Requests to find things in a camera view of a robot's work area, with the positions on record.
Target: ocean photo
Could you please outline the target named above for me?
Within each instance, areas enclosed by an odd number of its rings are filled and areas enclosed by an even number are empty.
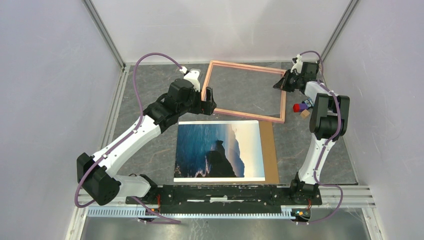
[[[259,122],[180,122],[175,182],[264,181]]]

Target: black mounting bar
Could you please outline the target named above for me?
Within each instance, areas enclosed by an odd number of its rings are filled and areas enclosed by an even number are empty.
[[[287,185],[163,185],[157,186],[145,175],[152,187],[140,200],[159,204],[163,214],[257,214],[281,213],[281,206],[308,205],[305,195],[292,198]],[[127,197],[126,204],[138,204]],[[320,191],[311,199],[312,205],[322,205]]]

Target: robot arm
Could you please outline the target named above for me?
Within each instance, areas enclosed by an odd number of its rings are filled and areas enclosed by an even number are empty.
[[[176,124],[183,114],[211,115],[214,112],[217,105],[210,87],[206,89],[206,101],[201,100],[199,74],[198,70],[192,69],[183,79],[179,78],[171,83],[168,92],[145,109],[138,129],[135,126],[140,118],[105,148],[92,156],[83,153],[77,158],[78,182],[97,160],[104,158],[82,184],[84,190],[99,205],[105,205],[117,196],[143,197],[149,191],[150,183],[141,176],[117,175],[122,165],[146,143]]]
[[[327,155],[339,137],[346,132],[350,99],[348,96],[334,93],[337,100],[335,101],[325,85],[317,81],[318,63],[302,62],[300,55],[294,58],[293,62],[295,63],[293,68],[286,71],[283,78],[273,87],[286,92],[294,92],[298,89],[314,100],[309,121],[311,143],[304,164],[290,184],[292,198],[300,199],[301,202],[305,197],[313,199],[316,196],[321,170]],[[338,128],[336,104],[340,110],[341,126],[338,135],[329,140]]]

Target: wooden picture frame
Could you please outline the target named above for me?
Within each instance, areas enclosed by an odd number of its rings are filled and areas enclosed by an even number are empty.
[[[279,75],[281,75],[281,77],[283,77],[283,75],[286,73],[286,70],[283,70],[283,69],[212,60],[209,63],[209,68],[207,69],[206,77],[205,77],[204,83],[203,83],[203,88],[201,90],[201,98],[203,100],[206,99],[206,87],[209,84],[212,69],[214,68],[214,66],[221,66],[221,67],[235,68],[235,69],[245,69],[245,70],[252,70],[252,71],[256,71],[256,72],[271,73],[271,74],[279,74]],[[244,117],[244,118],[254,119],[254,120],[259,120],[259,121],[270,121],[270,122],[273,122],[273,123],[283,124],[286,120],[286,92],[281,91],[281,103],[280,103],[279,117],[264,116],[264,115],[252,114],[252,113],[241,112],[241,111],[226,110],[226,109],[222,109],[222,108],[215,108],[214,113],[237,116],[237,117]]]

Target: brown cardboard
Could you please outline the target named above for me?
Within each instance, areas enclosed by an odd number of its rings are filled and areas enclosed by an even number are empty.
[[[279,184],[280,178],[277,165],[276,145],[274,142],[273,123],[259,121],[260,144],[262,145],[263,169],[265,181],[256,181],[261,184]]]

